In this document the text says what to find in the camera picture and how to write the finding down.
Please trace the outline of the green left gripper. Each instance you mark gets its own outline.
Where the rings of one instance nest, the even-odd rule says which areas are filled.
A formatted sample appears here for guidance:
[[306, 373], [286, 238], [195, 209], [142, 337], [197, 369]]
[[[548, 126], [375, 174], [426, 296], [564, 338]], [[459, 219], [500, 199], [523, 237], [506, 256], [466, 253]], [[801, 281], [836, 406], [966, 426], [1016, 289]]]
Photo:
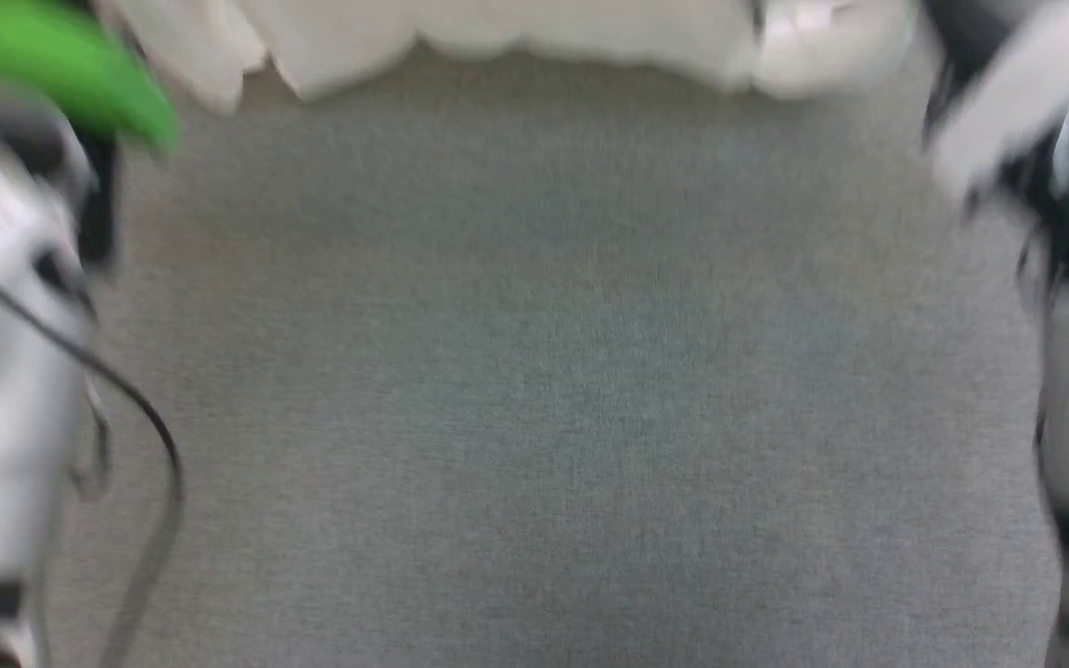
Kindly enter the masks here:
[[0, 1], [0, 82], [42, 95], [94, 130], [160, 152], [181, 144], [174, 103], [144, 60], [62, 1]]

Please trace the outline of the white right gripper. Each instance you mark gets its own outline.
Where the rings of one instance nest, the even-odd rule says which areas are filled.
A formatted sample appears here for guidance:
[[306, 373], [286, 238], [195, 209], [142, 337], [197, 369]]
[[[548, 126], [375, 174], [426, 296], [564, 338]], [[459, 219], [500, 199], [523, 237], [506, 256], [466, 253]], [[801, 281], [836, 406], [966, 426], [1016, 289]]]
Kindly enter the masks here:
[[1069, 1], [928, 1], [945, 79], [926, 114], [926, 155], [959, 209], [1052, 133], [1069, 141]]

